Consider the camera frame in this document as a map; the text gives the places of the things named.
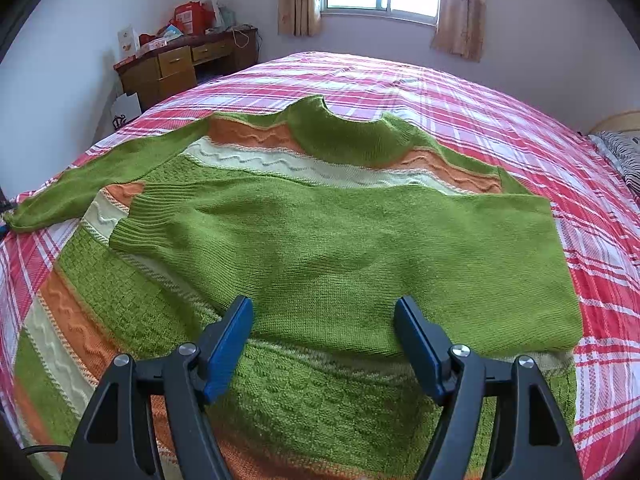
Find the wooden desk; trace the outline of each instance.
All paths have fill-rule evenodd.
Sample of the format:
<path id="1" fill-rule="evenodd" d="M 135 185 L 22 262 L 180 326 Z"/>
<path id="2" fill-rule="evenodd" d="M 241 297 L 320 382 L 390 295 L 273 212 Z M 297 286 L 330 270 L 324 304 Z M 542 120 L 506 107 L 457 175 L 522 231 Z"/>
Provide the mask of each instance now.
<path id="1" fill-rule="evenodd" d="M 116 69 L 122 89 L 138 94 L 142 111 L 196 86 L 196 70 L 231 74 L 258 61 L 256 28 L 182 36 Z"/>

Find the red and white plaid fabric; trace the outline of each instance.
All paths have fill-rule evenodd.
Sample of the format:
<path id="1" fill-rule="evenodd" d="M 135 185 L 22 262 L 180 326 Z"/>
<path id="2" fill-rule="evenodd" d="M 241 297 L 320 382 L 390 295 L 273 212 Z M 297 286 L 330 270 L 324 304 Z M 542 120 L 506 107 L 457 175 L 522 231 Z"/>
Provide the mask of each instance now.
<path id="1" fill-rule="evenodd" d="M 309 94 L 323 94 L 334 113 L 354 120 L 392 112 L 454 150 L 504 167 L 551 200 L 584 324 L 575 349 L 574 441 L 585 479 L 605 476 L 640 430 L 639 202 L 588 140 L 557 121 L 435 70 L 303 53 L 174 96 L 98 142 L 75 166 L 125 140 L 159 135 L 216 110 L 268 113 Z M 0 397 L 9 418 L 18 331 L 77 225 L 10 233 L 0 245 Z"/>

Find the wall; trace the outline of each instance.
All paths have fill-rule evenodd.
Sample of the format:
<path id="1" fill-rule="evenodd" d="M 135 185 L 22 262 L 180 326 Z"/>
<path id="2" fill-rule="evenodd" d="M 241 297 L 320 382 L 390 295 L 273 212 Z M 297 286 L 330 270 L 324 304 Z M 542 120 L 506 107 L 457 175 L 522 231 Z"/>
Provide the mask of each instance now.
<path id="1" fill-rule="evenodd" d="M 39 187 L 103 128 L 117 82 L 117 31 L 132 24 L 153 33 L 184 1 L 38 4 L 0 64 L 0 186 L 7 196 Z"/>
<path id="2" fill-rule="evenodd" d="M 434 29 L 325 16 L 312 38 L 277 35 L 278 0 L 219 0 L 264 39 L 262 60 L 326 50 L 444 70 L 513 95 L 577 130 L 640 108 L 640 50 L 606 0 L 487 0 L 480 63 L 430 50 Z"/>

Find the metal bolt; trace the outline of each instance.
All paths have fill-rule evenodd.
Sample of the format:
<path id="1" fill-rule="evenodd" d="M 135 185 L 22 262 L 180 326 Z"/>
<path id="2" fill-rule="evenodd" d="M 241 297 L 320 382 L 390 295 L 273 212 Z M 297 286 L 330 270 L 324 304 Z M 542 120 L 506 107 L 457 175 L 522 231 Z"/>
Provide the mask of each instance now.
<path id="1" fill-rule="evenodd" d="M 113 358 L 113 364 L 115 364 L 116 366 L 128 365 L 129 356 L 126 354 L 116 355 L 116 357 Z"/>
<path id="2" fill-rule="evenodd" d="M 180 355 L 191 355 L 196 351 L 196 345 L 194 345 L 193 343 L 183 343 L 180 346 L 178 346 L 178 354 Z"/>
<path id="3" fill-rule="evenodd" d="M 525 368 L 533 368 L 533 365 L 536 364 L 536 362 L 528 355 L 521 355 L 518 357 L 518 364 Z"/>
<path id="4" fill-rule="evenodd" d="M 451 352 L 458 357 L 468 357 L 471 354 L 471 349 L 467 345 L 453 345 Z"/>

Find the mattress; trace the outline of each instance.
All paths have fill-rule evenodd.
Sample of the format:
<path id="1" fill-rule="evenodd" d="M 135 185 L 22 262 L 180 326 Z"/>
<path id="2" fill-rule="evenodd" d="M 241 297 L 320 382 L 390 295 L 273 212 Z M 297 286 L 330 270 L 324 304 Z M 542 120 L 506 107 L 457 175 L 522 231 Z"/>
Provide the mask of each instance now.
<path id="1" fill-rule="evenodd" d="M 574 351 L 573 438 L 584 477 L 604 478 L 640 430 L 639 203 L 593 145 L 556 120 L 428 68 L 308 52 L 174 96 L 92 146 L 73 166 L 125 140 L 158 136 L 216 110 L 269 113 L 310 94 L 322 94 L 333 113 L 352 120 L 391 112 L 447 147 L 502 166 L 527 189 L 548 197 L 584 327 Z M 10 233 L 0 244 L 0 399 L 14 430 L 18 333 L 35 292 L 77 227 L 70 220 L 30 234 Z"/>

